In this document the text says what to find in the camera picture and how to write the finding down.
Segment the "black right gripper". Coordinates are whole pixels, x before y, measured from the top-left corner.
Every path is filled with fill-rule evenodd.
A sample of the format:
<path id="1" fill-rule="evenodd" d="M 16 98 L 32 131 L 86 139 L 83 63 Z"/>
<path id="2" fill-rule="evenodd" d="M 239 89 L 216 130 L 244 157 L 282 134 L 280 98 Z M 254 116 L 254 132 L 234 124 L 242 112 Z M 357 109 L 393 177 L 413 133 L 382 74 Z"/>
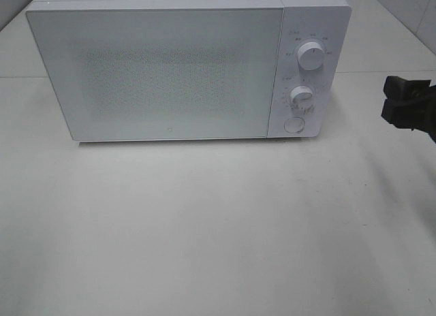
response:
<path id="1" fill-rule="evenodd" d="M 399 129 L 417 129 L 435 142 L 435 85 L 430 80 L 386 78 L 381 117 Z M 420 102 L 420 107 L 411 105 Z"/>

